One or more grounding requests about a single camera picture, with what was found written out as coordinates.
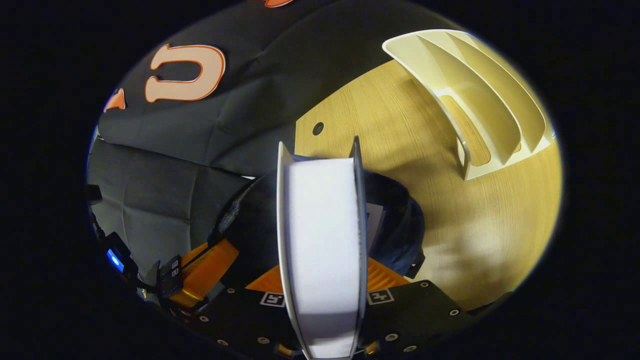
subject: wooden table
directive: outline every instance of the wooden table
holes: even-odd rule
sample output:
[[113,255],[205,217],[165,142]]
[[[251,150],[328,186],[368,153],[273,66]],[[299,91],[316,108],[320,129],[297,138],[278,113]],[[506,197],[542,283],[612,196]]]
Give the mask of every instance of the wooden table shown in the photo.
[[[465,127],[455,106],[443,100]],[[318,122],[324,129],[315,136]],[[364,167],[405,185],[424,212],[426,259],[414,281],[429,279],[464,309],[473,309],[514,290],[527,277],[559,211],[557,143],[464,181],[449,121],[395,60],[343,86],[302,116],[294,152],[341,158],[349,154],[355,135],[360,136]]]

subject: white foam block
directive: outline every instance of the white foam block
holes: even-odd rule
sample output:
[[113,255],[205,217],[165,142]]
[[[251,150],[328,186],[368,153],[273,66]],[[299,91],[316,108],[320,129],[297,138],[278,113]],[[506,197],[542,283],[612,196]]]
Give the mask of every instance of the white foam block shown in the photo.
[[306,355],[350,358],[360,291],[353,158],[295,162],[285,174],[289,282]]

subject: blue led light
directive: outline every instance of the blue led light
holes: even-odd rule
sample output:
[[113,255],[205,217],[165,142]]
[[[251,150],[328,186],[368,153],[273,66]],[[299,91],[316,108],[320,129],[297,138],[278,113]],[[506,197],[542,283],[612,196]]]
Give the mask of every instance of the blue led light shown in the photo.
[[107,251],[107,256],[109,257],[109,259],[111,259],[111,262],[116,266],[119,272],[124,271],[124,264],[122,263],[122,261],[118,260],[116,254],[114,254],[111,249]]

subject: wooden tabletop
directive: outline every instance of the wooden tabletop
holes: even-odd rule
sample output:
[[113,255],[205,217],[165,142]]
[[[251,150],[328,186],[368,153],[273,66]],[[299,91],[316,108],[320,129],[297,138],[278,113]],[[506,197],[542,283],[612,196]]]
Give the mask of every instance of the wooden tabletop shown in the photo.
[[[465,129],[469,123],[456,113],[455,104],[443,100],[461,130],[472,131]],[[324,128],[316,136],[318,122]],[[513,291],[530,274],[560,207],[556,142],[523,161],[464,181],[451,124],[395,60],[343,86],[302,116],[294,152],[342,158],[355,135],[364,167],[405,185],[424,213],[426,259],[413,281],[429,279],[464,309],[473,309]]]

